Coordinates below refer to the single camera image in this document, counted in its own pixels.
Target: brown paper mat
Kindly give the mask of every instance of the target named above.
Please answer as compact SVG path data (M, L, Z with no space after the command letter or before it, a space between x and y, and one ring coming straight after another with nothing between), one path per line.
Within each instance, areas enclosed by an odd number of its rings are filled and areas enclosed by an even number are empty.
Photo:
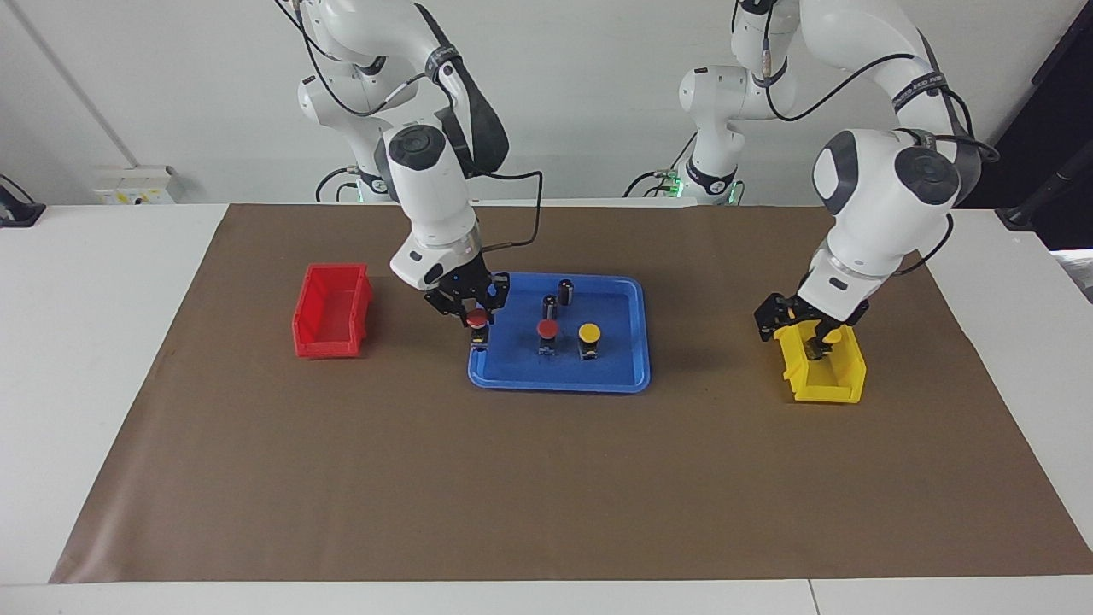
M531 223L480 216L489 240ZM539 241L491 265L645 286L651 387L581 397L468 381L466 333L387 268L397 208L233 205L52 581L1093 572L928 271L885 284L859 327L860 405L790 403L751 312L830 225L546 210ZM371 264L360 360L293 356L316 261Z

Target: red bin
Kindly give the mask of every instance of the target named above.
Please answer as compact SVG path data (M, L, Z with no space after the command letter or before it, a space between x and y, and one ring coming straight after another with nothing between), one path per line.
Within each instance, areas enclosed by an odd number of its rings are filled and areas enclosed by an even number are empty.
M330 359L360 355L371 301L367 264L308 265L292 319L296 356Z

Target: yellow bin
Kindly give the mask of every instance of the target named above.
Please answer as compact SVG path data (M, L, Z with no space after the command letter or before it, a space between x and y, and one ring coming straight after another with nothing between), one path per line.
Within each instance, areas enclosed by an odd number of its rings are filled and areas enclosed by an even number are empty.
M804 355L804 342L815 336L818 324L818 321L806 321L774 333L786 360L781 377L789 381L798 402L857 404L866 385L866 359L854 329L843 326L838 330L843 340L832 345L831 354L819 362L810 362Z

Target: white table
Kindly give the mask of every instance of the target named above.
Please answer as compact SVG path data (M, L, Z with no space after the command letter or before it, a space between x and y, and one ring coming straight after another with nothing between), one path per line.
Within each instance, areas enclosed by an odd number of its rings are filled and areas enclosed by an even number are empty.
M668 204L593 204L635 202ZM225 209L55 206L0 229L0 614L1093 613L1093 577L46 586ZM1035 235L954 215L930 269L1091 542L1093 305Z

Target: wall outlet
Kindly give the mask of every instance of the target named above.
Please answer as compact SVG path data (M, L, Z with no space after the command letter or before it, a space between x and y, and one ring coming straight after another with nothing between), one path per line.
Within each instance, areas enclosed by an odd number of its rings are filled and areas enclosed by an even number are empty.
M99 168L94 191L103 204L173 204L184 193L167 166Z

